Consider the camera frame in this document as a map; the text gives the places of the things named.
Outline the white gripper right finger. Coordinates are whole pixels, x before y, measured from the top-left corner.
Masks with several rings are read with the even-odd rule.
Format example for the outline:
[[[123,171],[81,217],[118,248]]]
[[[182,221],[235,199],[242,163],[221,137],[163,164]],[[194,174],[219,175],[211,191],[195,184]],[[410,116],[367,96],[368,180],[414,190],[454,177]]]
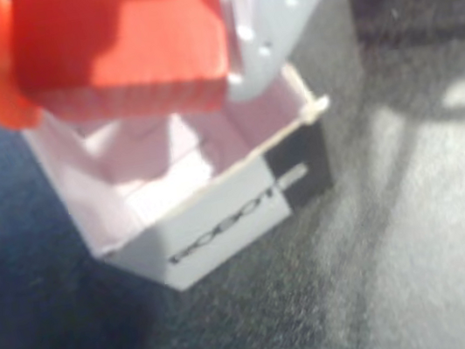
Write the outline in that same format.
[[[252,100],[273,82],[322,0],[221,0],[229,44],[226,98]]]

